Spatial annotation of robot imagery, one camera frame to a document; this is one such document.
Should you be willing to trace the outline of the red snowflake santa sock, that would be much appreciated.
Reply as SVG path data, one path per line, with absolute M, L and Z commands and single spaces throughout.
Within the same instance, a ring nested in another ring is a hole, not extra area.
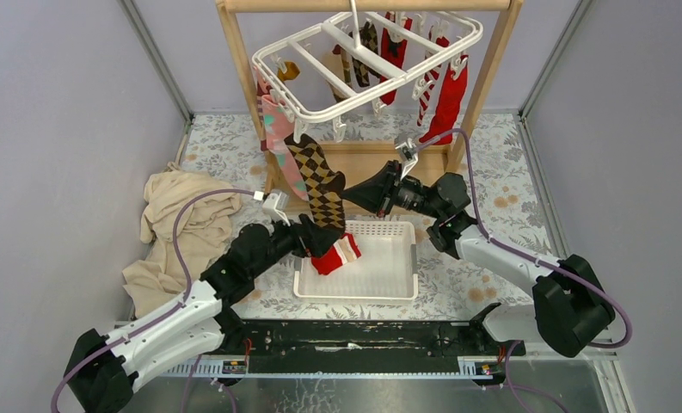
M 322 257 L 312 257 L 310 262 L 320 275 L 329 275 L 361 257 L 353 234 L 345 233 Z

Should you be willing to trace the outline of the white plastic clip hanger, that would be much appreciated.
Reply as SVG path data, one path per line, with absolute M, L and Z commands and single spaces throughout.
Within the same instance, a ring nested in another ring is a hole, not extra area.
M 387 11 L 402 12 L 412 18 L 413 28 L 407 30 L 401 23 L 390 22 L 384 17 Z M 408 41 L 402 68 L 380 56 L 384 28 Z M 429 40 L 430 29 L 444 34 L 450 41 L 449 46 L 438 46 Z M 468 55 L 469 48 L 482 35 L 483 25 L 478 20 L 455 11 L 423 10 L 414 15 L 388 6 L 358 11 L 356 3 L 350 3 L 341 13 L 259 49 L 252 56 L 251 64 L 271 85 L 270 95 L 290 120 L 304 124 L 339 123 L 343 115 L 366 105 L 379 113 L 393 102 L 402 88 L 409 88 L 412 99 L 418 101 L 425 89 L 424 75 L 440 65 L 437 84 L 448 68 L 459 71 L 461 57 Z M 341 55 L 345 81 L 322 63 L 326 52 Z M 332 93 L 334 100 L 324 108 L 311 108 L 304 103 L 297 85 L 282 83 L 277 77 L 278 67 L 293 60 L 327 85 L 334 84 L 344 97 Z

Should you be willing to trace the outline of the white plastic basket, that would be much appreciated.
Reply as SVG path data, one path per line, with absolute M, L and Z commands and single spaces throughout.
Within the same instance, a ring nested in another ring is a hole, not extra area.
M 312 303 L 406 305 L 419 294 L 415 228 L 408 221 L 348 220 L 361 256 L 328 275 L 295 260 L 293 292 Z

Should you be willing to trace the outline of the beige crumpled cloth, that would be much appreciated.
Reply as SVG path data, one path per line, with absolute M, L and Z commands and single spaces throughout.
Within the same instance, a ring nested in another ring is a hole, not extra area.
M 182 170 L 176 163 L 150 176 L 139 238 L 151 250 L 122 271 L 134 317 L 183 293 L 187 275 L 198 280 L 224 253 L 233 232 L 230 216 L 242 207 L 242 196 L 230 188 L 206 172 Z

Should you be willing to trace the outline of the pink purple striped sock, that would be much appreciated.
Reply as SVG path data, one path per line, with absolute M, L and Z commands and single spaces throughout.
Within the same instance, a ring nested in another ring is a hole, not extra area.
M 271 85 L 266 81 L 265 77 L 259 72 L 255 71 L 256 80 L 256 108 L 258 113 L 258 119 L 261 126 L 261 131 L 258 133 L 260 136 L 260 145 L 263 152 L 267 152 L 267 133 L 265 128 L 264 112 L 263 112 L 263 98 L 270 95 Z

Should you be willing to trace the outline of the beige sock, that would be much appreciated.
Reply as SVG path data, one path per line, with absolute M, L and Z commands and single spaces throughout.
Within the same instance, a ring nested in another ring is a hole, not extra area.
M 333 52 L 326 52 L 323 54 L 322 63 L 325 67 L 331 71 L 336 77 L 341 81 L 345 81 L 344 70 L 342 66 L 341 55 Z M 332 93 L 336 96 L 344 97 L 341 90 L 338 89 L 334 84 L 328 83 Z

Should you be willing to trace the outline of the pink patterned sock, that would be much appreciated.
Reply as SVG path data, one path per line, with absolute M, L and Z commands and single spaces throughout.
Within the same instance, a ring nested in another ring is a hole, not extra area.
M 290 189 L 301 200 L 308 200 L 304 178 L 285 143 L 286 138 L 293 136 L 294 124 L 287 119 L 285 110 L 271 95 L 261 98 L 261 110 L 267 148 L 275 156 Z

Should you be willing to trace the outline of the floral patterned table mat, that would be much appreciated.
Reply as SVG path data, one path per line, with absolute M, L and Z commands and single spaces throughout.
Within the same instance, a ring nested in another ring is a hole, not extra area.
M 557 256 L 521 138 L 511 113 L 482 114 L 471 138 L 471 156 L 459 172 L 476 189 L 476 210 L 486 229 L 506 243 Z M 184 170 L 205 171 L 237 188 L 265 184 L 267 161 L 246 114 L 200 114 L 181 158 Z M 293 265 L 286 260 L 264 273 L 255 290 L 235 305 L 244 319 L 466 320 L 491 303 L 525 305 L 529 297 L 500 276 L 439 253 L 428 241 L 429 220 L 408 216 L 415 226 L 417 298 L 406 305 L 313 304 L 293 293 Z

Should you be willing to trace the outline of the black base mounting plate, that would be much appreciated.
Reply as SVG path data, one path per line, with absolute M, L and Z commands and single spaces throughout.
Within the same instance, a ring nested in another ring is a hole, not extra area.
M 250 373 L 457 373 L 460 359 L 504 361 L 522 344 L 496 341 L 479 321 L 250 320 L 214 355 L 247 361 Z

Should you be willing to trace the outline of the mustard yellow sock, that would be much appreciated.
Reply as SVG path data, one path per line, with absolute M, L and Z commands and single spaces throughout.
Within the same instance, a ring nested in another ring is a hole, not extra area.
M 278 67 L 277 77 L 284 83 L 296 79 L 300 74 L 300 69 L 293 61 L 286 61 Z

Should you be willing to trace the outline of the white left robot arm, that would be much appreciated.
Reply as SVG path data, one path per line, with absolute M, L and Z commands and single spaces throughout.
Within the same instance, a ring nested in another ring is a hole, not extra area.
M 286 256 L 321 257 L 342 238 L 344 224 L 299 222 L 244 226 L 229 249 L 182 293 L 148 315 L 106 335 L 83 333 L 55 390 L 70 389 L 86 412 L 118 412 L 133 395 L 181 362 L 217 349 L 230 354 L 243 341 L 242 320 L 231 307 L 255 279 Z

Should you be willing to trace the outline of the plain red sock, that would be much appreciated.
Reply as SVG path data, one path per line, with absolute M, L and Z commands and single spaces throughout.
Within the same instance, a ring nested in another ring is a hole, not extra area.
M 454 127 L 468 84 L 468 58 L 467 54 L 461 57 L 461 69 L 459 71 L 452 68 L 446 70 L 434 116 L 427 132 L 419 139 L 420 143 L 433 140 L 437 135 Z

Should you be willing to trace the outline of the brown yellow argyle sock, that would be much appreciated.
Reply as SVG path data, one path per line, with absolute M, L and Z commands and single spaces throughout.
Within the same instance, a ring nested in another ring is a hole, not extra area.
M 313 221 L 321 228 L 343 233 L 345 175 L 330 168 L 322 146 L 308 134 L 302 134 L 298 142 L 292 135 L 284 142 L 304 180 Z

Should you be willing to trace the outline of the red bow sock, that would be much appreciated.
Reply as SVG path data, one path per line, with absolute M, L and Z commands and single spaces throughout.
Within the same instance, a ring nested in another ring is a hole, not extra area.
M 384 17 L 390 22 L 401 23 L 407 30 L 413 28 L 413 19 L 402 14 L 402 12 L 387 11 Z M 381 39 L 380 56 L 397 68 L 402 68 L 403 61 L 408 46 L 408 41 L 403 37 L 391 35 L 388 28 L 384 28 Z

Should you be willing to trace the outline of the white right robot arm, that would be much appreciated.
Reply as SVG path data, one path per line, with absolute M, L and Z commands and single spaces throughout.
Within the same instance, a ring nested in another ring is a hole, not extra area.
M 597 336 L 616 319 L 616 307 L 586 259 L 516 248 L 469 215 L 466 208 L 475 202 L 460 174 L 445 173 L 425 186 L 389 161 L 342 197 L 378 217 L 400 207 L 432 218 L 427 235 L 437 251 L 485 268 L 531 297 L 529 305 L 496 306 L 470 329 L 470 346 L 477 353 L 491 354 L 503 342 L 529 341 L 573 358 L 588 346 L 598 347 Z

